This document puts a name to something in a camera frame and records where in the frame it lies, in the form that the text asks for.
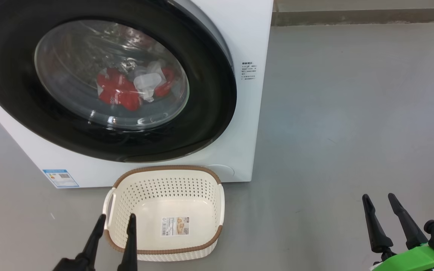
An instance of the washing machine door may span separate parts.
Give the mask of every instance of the washing machine door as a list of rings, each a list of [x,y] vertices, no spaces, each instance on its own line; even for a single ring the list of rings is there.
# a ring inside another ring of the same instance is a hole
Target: washing machine door
[[[171,0],[0,0],[0,105],[54,144],[169,160],[219,137],[235,104],[222,40]]]

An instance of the white washing machine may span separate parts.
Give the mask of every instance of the white washing machine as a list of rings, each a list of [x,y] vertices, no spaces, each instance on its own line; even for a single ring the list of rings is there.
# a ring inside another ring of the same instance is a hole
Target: white washing machine
[[[0,123],[55,187],[249,182],[272,0],[0,0]]]

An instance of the floor baseboard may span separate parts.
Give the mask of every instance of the floor baseboard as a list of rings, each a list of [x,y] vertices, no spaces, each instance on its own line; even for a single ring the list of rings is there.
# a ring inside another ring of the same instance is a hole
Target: floor baseboard
[[[273,12],[272,26],[412,24],[434,22],[434,9]]]

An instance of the blue label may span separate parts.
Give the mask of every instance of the blue label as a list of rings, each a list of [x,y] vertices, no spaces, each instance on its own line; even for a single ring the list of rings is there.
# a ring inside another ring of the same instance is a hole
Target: blue label
[[[65,169],[43,169],[43,172],[57,188],[79,187]]]

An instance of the basket label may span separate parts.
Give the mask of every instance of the basket label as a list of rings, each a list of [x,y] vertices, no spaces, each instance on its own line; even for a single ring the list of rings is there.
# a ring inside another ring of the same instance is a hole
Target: basket label
[[[190,218],[177,216],[175,218],[162,218],[162,236],[188,235]]]

